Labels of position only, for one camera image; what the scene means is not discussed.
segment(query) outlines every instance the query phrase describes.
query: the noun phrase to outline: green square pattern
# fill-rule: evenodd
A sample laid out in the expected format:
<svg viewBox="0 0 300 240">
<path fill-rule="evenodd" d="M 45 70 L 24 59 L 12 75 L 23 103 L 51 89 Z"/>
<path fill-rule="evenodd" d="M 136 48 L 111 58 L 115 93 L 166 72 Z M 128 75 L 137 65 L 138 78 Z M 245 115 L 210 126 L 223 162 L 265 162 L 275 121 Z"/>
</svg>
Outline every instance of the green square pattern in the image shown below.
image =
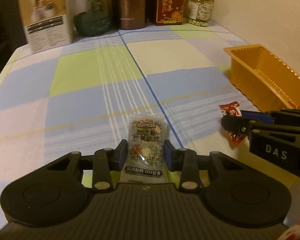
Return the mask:
<svg viewBox="0 0 300 240">
<path fill-rule="evenodd" d="M 142 75 L 124 45 L 106 46 L 62 56 L 50 96 L 140 78 Z"/>
</svg>

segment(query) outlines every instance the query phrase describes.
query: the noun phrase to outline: red candy wrapper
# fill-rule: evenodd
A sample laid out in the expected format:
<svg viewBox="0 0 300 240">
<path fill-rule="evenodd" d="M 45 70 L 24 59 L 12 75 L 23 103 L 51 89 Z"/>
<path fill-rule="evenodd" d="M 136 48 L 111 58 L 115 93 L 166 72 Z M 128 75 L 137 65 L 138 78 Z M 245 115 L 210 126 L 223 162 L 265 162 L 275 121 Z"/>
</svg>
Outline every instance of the red candy wrapper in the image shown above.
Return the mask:
<svg viewBox="0 0 300 240">
<path fill-rule="evenodd" d="M 300 239 L 300 222 L 289 228 L 278 240 L 299 240 Z"/>
<path fill-rule="evenodd" d="M 234 116 L 242 116 L 239 106 L 240 105 L 238 102 L 232 102 L 227 105 L 221 105 L 220 109 L 222 115 L 229 114 Z M 241 133 L 229 132 L 229 134 L 230 134 L 230 139 L 235 146 L 237 146 L 246 137 L 244 134 Z"/>
</svg>

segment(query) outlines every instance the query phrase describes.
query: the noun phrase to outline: brown thermos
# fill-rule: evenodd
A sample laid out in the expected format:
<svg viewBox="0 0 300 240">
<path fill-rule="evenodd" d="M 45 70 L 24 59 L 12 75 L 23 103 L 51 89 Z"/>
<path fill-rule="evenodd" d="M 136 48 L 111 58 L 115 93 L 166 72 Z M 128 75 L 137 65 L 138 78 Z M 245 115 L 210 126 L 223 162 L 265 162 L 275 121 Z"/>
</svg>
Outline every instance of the brown thermos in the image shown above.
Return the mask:
<svg viewBox="0 0 300 240">
<path fill-rule="evenodd" d="M 114 22 L 121 30 L 146 26 L 146 0 L 114 0 Z"/>
</svg>

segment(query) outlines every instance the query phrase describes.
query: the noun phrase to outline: product box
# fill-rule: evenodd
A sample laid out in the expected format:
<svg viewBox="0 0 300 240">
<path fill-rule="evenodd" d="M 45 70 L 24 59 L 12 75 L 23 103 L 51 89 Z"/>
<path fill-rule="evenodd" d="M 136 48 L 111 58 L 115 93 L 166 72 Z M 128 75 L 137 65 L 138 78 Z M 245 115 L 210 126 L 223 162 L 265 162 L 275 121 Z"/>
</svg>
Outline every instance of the product box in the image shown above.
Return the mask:
<svg viewBox="0 0 300 240">
<path fill-rule="evenodd" d="M 155 25 L 182 24 L 185 0 L 150 0 L 149 20 Z"/>
<path fill-rule="evenodd" d="M 72 42 L 71 0 L 19 0 L 19 10 L 33 53 Z"/>
</svg>

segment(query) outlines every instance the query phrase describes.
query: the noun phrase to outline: metal screw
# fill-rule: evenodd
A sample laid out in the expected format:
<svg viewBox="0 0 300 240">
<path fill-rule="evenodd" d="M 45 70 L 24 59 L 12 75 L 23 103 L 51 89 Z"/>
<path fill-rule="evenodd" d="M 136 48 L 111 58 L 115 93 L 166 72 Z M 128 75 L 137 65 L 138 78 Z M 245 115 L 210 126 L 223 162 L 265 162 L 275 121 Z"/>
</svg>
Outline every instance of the metal screw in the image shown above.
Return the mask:
<svg viewBox="0 0 300 240">
<path fill-rule="evenodd" d="M 184 189 L 196 189 L 198 187 L 198 184 L 196 184 L 193 181 L 186 181 L 184 183 L 181 184 L 181 187 L 183 187 Z"/>
<path fill-rule="evenodd" d="M 94 187 L 96 189 L 104 190 L 110 188 L 110 184 L 106 181 L 99 181 L 96 184 L 94 184 Z"/>
</svg>

